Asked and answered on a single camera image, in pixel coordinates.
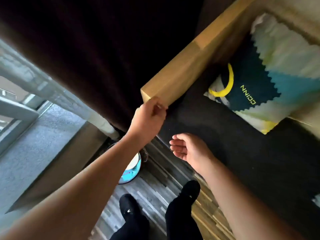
wooden bed frame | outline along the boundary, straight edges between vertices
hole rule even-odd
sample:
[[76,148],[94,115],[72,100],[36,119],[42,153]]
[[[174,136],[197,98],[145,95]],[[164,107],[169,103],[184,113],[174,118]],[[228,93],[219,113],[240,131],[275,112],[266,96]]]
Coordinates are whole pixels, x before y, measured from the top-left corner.
[[[225,64],[254,19],[264,12],[276,16],[310,44],[320,45],[320,26],[288,5],[276,0],[236,0],[141,88],[143,101],[159,96],[172,104],[190,88],[208,63]],[[295,112],[291,118],[320,137],[320,102]]]

white circle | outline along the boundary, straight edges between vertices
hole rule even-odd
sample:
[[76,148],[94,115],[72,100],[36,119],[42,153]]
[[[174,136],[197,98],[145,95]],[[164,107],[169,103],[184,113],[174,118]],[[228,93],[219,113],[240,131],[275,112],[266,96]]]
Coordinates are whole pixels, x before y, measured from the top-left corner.
[[139,161],[139,153],[137,153],[134,158],[130,161],[129,165],[127,166],[126,170],[133,169]]

leg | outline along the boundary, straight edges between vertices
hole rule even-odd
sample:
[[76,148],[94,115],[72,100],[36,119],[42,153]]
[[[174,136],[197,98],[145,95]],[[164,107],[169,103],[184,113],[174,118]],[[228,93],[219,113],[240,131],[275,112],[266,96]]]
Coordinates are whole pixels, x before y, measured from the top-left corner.
[[124,194],[119,201],[125,224],[110,240],[148,240],[149,221],[141,214],[137,201],[130,194]]
[[168,240],[200,240],[202,235],[191,216],[191,206],[200,193],[200,185],[192,180],[168,206],[165,214]]

white sheer curtain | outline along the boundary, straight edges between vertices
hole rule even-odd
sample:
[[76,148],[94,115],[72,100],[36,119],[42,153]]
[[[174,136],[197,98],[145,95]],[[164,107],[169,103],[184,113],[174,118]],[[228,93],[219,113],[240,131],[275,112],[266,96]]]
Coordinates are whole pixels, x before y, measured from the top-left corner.
[[0,40],[0,76],[17,84],[26,92],[57,104],[87,120],[112,139],[118,138],[118,132],[106,119],[2,40]]

pillowcase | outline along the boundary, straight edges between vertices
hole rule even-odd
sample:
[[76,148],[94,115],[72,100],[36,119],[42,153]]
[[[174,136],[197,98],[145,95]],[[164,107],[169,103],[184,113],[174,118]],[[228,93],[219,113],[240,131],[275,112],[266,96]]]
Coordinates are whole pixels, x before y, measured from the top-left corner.
[[320,48],[263,14],[204,95],[266,134],[319,99]]

